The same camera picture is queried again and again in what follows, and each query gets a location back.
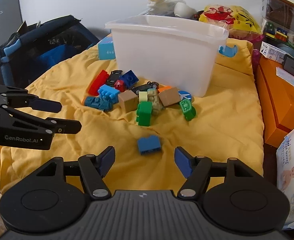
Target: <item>red toy block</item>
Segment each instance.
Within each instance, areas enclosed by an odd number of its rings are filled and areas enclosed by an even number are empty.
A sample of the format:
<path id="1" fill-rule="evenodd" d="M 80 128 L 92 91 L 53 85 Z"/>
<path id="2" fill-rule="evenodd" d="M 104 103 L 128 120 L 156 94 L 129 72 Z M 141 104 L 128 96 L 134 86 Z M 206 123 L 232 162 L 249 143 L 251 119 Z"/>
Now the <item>red toy block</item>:
<path id="1" fill-rule="evenodd" d="M 99 95 L 98 89 L 106 83 L 108 78 L 109 78 L 109 74 L 105 70 L 102 70 L 89 85 L 89 88 L 87 89 L 87 93 L 90 94 L 91 96 L 95 96 L 95 97 L 98 96 Z"/>
<path id="2" fill-rule="evenodd" d="M 120 92 L 125 92 L 126 90 L 126 85 L 123 80 L 117 80 L 116 83 L 114 84 L 114 88 L 119 90 Z"/>

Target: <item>plastic storage bin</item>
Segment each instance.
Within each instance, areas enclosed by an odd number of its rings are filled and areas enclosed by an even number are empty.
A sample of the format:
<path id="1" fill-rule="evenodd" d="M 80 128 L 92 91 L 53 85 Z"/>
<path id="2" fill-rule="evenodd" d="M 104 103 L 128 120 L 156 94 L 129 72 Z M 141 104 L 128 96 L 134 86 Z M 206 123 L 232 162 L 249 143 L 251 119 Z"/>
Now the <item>plastic storage bin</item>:
<path id="1" fill-rule="evenodd" d="M 205 95 L 217 50 L 228 31 L 198 21 L 139 15 L 106 23 L 114 40 L 116 61 L 124 73 Z"/>

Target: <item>cardboard box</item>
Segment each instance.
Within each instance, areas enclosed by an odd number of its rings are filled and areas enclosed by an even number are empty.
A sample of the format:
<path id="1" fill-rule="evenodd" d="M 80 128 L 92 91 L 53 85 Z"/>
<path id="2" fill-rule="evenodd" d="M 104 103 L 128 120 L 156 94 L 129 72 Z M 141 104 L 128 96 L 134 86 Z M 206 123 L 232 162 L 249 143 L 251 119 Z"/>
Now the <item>cardboard box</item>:
<path id="1" fill-rule="evenodd" d="M 265 124 L 264 141 L 279 147 L 294 129 L 294 87 L 276 75 L 282 65 L 261 57 L 257 69 L 257 89 Z"/>
<path id="2" fill-rule="evenodd" d="M 116 59 L 112 37 L 105 37 L 98 43 L 98 54 L 100 60 Z"/>
<path id="3" fill-rule="evenodd" d="M 260 53 L 268 59 L 271 59 L 275 62 L 282 64 L 284 56 L 287 52 L 283 51 L 282 49 L 278 49 L 275 46 L 272 46 L 268 43 L 262 42 Z"/>

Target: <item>orange box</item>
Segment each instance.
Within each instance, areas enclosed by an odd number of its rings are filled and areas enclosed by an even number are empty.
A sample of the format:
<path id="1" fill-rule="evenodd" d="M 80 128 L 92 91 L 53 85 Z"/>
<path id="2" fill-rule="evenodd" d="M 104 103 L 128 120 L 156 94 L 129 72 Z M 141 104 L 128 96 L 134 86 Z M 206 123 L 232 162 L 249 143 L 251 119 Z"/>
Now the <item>orange box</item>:
<path id="1" fill-rule="evenodd" d="M 257 69 L 257 89 L 265 124 L 265 143 L 279 147 L 294 129 L 294 87 L 276 75 L 282 65 L 261 57 Z"/>

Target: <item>bed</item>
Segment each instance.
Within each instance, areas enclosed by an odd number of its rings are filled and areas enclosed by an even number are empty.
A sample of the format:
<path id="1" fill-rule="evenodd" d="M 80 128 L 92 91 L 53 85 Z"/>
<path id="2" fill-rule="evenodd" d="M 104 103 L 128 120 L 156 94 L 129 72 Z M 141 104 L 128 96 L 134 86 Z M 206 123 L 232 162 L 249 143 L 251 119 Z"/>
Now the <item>bed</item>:
<path id="1" fill-rule="evenodd" d="M 49 151 L 0 147 L 1 192 L 55 156 L 74 161 L 85 154 L 97 155 L 109 145 L 115 147 L 116 161 L 104 181 L 112 192 L 172 189 L 177 193 L 185 181 L 174 163 L 177 146 L 215 162 L 239 158 L 263 175 L 264 125 L 251 66 L 252 44 L 228 39 L 227 45 L 237 45 L 238 52 L 232 58 L 217 54 L 206 96 L 194 98 L 196 118 L 187 122 L 179 105 L 174 105 L 153 117 L 149 127 L 138 126 L 135 111 L 125 114 L 119 104 L 107 113 L 82 105 L 92 79 L 102 69 L 108 73 L 117 69 L 116 60 L 98 60 L 97 46 L 55 65 L 27 89 L 41 98 L 60 101 L 61 112 L 21 110 L 41 118 L 76 119 L 82 129 L 76 135 L 55 135 Z M 139 78 L 139 85 L 146 82 Z M 162 152 L 141 156 L 137 140 L 149 135 L 159 136 Z M 79 178 L 67 181 L 81 188 Z M 221 182 L 223 178 L 214 178 L 209 187 Z"/>

